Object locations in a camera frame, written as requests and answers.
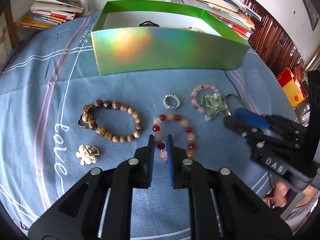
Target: wire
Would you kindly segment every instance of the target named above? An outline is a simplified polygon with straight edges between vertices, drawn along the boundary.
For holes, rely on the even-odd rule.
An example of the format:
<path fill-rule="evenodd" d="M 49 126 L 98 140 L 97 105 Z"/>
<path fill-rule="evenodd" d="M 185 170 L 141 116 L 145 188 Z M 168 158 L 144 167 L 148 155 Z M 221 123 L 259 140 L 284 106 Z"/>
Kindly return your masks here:
<path fill-rule="evenodd" d="M 226 70 L 223 69 L 223 71 L 224 71 L 224 73 L 226 74 L 226 77 L 228 78 L 228 80 L 231 82 L 231 84 L 233 85 L 233 87 L 234 87 L 235 90 L 237 91 L 237 94 L 238 94 L 239 98 L 241 98 L 241 96 L 240 96 L 240 94 L 239 94 L 239 91 L 238 91 L 237 88 L 236 88 L 236 85 L 235 85 L 235 84 L 231 81 L 231 79 L 228 77 Z"/>

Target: green charm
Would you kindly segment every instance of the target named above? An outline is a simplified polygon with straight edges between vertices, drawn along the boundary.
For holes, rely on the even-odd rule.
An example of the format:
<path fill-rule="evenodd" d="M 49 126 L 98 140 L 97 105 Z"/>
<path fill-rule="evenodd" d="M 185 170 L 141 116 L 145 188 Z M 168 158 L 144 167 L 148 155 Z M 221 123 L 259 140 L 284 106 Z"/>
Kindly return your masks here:
<path fill-rule="evenodd" d="M 214 119 L 217 114 L 220 114 L 226 109 L 222 99 L 217 93 L 214 93 L 213 95 L 202 96 L 200 98 L 200 106 L 205 109 L 206 115 L 204 119 L 206 121 Z"/>

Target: wooden cabinet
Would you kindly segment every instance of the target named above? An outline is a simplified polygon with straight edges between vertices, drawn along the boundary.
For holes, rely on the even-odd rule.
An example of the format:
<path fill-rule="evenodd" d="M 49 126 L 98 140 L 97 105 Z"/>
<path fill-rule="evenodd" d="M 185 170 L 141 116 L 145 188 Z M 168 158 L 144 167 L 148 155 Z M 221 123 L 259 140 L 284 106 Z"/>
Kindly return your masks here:
<path fill-rule="evenodd" d="M 305 61 L 286 31 L 256 0 L 244 0 L 244 3 L 262 17 L 259 22 L 250 17 L 255 30 L 249 39 L 250 46 L 278 76 L 286 67 L 293 72 L 293 67 L 305 68 Z"/>

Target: human hand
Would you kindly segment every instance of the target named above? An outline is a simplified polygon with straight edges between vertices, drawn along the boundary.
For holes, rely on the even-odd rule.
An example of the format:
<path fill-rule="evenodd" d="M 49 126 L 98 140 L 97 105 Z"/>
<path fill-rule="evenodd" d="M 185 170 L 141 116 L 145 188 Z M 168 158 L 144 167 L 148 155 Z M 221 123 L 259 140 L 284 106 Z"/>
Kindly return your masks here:
<path fill-rule="evenodd" d="M 286 194 L 288 193 L 289 187 L 278 181 L 276 183 L 276 188 L 274 192 L 274 202 L 276 207 L 284 207 L 287 204 Z M 313 197 L 317 194 L 318 190 L 312 186 L 308 186 L 304 191 L 303 199 L 296 205 L 296 207 L 301 207 L 308 204 Z"/>

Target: green cardboard box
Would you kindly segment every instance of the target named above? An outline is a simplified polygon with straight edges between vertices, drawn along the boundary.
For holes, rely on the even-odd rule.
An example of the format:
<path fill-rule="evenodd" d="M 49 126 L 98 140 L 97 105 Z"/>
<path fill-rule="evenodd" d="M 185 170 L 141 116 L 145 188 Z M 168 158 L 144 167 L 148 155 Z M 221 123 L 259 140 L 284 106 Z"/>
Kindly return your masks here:
<path fill-rule="evenodd" d="M 139 27 L 145 21 L 159 27 Z M 107 2 L 91 38 L 100 75 L 168 68 L 233 70 L 249 49 L 205 10 L 149 0 Z"/>

